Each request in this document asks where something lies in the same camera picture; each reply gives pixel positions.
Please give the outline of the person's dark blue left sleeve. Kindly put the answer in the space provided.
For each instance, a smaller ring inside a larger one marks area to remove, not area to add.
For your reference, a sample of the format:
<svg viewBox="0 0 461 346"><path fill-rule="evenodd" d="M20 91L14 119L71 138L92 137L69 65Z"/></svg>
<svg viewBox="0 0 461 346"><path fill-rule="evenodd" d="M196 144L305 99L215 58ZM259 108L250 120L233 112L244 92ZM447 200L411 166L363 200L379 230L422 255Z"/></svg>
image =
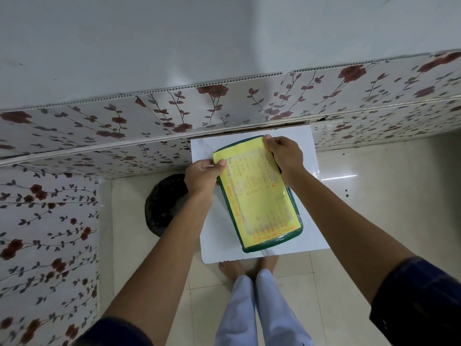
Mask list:
<svg viewBox="0 0 461 346"><path fill-rule="evenodd" d="M78 337L72 346L154 346L140 328L123 319L105 317Z"/></svg>

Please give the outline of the person's foot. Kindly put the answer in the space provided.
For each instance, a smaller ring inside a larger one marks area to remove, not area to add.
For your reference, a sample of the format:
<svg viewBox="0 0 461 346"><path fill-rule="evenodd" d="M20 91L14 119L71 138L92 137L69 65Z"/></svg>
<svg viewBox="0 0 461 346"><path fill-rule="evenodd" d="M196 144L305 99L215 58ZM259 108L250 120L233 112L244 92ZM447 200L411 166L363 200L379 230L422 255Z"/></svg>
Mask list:
<svg viewBox="0 0 461 346"><path fill-rule="evenodd" d="M220 271L231 281L233 284L236 283L240 277L247 277L249 275L242 266L239 260L236 261L222 261L218 264Z"/></svg>
<svg viewBox="0 0 461 346"><path fill-rule="evenodd" d="M258 258L255 267L251 270L253 279L256 279L257 275L264 269L273 274L278 260L279 256L264 256Z"/></svg>

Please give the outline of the person's right forearm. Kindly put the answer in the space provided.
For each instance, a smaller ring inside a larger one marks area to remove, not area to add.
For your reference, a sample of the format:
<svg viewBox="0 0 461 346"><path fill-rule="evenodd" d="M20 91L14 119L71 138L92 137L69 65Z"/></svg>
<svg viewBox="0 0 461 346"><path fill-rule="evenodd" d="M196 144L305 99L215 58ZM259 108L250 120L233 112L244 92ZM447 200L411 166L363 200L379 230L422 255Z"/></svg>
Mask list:
<svg viewBox="0 0 461 346"><path fill-rule="evenodd" d="M368 303L384 279L415 254L357 213L304 167L281 167L334 255Z"/></svg>

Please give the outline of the person's left hand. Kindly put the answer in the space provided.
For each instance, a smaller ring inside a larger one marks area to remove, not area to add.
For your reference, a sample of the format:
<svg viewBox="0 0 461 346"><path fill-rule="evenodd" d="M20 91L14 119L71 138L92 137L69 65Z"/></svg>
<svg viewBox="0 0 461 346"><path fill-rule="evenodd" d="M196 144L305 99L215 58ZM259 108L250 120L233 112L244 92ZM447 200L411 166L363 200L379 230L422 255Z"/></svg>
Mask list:
<svg viewBox="0 0 461 346"><path fill-rule="evenodd" d="M184 182L190 197L213 199L218 177L225 169L207 169L206 161L198 160L186 169Z"/></svg>

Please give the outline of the person's left forearm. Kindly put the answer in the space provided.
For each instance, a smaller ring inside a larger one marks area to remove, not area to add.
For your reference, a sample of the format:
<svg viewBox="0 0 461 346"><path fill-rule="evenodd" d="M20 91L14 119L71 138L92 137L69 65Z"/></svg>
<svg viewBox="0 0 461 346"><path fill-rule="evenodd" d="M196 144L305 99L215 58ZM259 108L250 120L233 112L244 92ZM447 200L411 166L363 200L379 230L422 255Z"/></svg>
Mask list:
<svg viewBox="0 0 461 346"><path fill-rule="evenodd" d="M189 185L186 203L107 308L105 320L126 322L154 346L166 345L215 185L215 179Z"/></svg>

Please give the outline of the person's left foot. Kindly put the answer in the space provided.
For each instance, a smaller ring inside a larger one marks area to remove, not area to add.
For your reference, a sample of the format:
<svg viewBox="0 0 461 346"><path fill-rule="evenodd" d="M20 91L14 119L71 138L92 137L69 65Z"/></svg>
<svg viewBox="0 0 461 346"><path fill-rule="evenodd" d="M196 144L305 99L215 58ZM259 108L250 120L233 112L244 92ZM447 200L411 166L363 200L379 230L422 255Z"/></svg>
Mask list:
<svg viewBox="0 0 461 346"><path fill-rule="evenodd" d="M242 266L239 260L236 261L222 261L218 264L220 271L231 281L233 284L236 283L240 277L247 277L249 275Z"/></svg>

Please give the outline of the person's dark blue sleeve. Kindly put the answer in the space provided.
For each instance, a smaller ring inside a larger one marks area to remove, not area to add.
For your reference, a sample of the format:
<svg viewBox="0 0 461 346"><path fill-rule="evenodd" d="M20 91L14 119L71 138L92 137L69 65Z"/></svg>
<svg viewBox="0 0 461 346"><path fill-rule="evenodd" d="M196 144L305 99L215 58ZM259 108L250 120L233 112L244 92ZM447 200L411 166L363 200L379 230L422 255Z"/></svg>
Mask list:
<svg viewBox="0 0 461 346"><path fill-rule="evenodd" d="M140 328L123 319L105 317L78 337L72 346L154 346Z"/></svg>
<svg viewBox="0 0 461 346"><path fill-rule="evenodd" d="M384 279L369 319L392 346L461 346L461 283L409 258Z"/></svg>

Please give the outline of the person's right foot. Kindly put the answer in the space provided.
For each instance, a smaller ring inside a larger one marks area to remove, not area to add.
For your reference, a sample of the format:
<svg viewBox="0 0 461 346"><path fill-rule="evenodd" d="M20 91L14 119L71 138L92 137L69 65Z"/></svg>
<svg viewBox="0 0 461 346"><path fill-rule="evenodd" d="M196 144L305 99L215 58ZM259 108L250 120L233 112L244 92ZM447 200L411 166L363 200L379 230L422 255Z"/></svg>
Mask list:
<svg viewBox="0 0 461 346"><path fill-rule="evenodd" d="M264 269L273 274L278 260L279 256L264 256L258 258L255 267L251 270L253 279L256 279L257 275Z"/></svg>

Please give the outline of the black round basin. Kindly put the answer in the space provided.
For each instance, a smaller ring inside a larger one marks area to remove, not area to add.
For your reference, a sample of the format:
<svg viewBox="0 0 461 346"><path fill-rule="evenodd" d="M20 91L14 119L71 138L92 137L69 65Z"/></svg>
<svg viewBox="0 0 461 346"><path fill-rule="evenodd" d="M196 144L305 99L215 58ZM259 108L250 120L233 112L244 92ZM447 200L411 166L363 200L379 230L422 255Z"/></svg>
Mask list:
<svg viewBox="0 0 461 346"><path fill-rule="evenodd" d="M160 238L188 199L185 174L172 174L159 181L145 201L145 220L150 232Z"/></svg>

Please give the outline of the person's right hand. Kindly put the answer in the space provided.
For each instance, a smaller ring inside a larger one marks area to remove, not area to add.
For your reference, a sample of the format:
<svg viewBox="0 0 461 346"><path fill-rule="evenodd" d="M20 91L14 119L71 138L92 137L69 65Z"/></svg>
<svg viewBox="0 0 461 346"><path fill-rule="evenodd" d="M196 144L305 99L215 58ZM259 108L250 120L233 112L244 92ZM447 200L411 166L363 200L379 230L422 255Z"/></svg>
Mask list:
<svg viewBox="0 0 461 346"><path fill-rule="evenodd" d="M281 177L285 185L296 188L307 174L303 165L303 152L295 141L285 136L273 138L276 138L280 144L279 151L273 156L280 169Z"/></svg>

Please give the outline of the person's dark blue right sleeve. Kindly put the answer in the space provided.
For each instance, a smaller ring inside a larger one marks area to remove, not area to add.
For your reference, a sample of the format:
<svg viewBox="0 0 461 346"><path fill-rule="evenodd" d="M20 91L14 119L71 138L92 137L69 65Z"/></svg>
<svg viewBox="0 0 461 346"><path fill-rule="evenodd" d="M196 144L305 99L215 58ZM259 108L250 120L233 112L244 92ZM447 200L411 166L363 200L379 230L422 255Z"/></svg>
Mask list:
<svg viewBox="0 0 461 346"><path fill-rule="evenodd" d="M369 319L392 346L461 346L461 283L409 258L384 279Z"/></svg>

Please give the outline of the person's light blue trousers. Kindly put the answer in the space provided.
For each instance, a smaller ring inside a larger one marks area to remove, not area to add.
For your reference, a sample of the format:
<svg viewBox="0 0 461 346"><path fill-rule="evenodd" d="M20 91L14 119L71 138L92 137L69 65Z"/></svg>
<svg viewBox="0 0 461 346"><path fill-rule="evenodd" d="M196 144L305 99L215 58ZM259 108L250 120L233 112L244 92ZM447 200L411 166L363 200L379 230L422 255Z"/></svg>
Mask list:
<svg viewBox="0 0 461 346"><path fill-rule="evenodd" d="M214 346L258 346L256 313L266 346L314 346L266 268L255 282L245 274L236 278Z"/></svg>

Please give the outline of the small white table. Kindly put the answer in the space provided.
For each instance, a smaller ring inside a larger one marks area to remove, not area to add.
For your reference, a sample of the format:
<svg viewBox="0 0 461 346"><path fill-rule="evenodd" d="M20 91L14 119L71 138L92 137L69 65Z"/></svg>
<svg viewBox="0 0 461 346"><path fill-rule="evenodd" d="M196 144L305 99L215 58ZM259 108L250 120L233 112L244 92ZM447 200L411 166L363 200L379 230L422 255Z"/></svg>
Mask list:
<svg viewBox="0 0 461 346"><path fill-rule="evenodd" d="M316 156L313 133L310 125L283 127L273 130L248 131L221 136L208 136L191 140L192 161L210 159L213 152L241 140L270 134L273 137L285 136L295 141L303 152L304 168L315 178L319 178L320 169ZM320 233L299 197L294 199L303 221L303 232L296 238L275 247L244 253L233 227L229 211L225 205L222 191L215 188L214 201L204 222L200 234L201 258L204 264L221 261L252 259L262 256L294 254L305 251L329 249L325 238Z"/></svg>

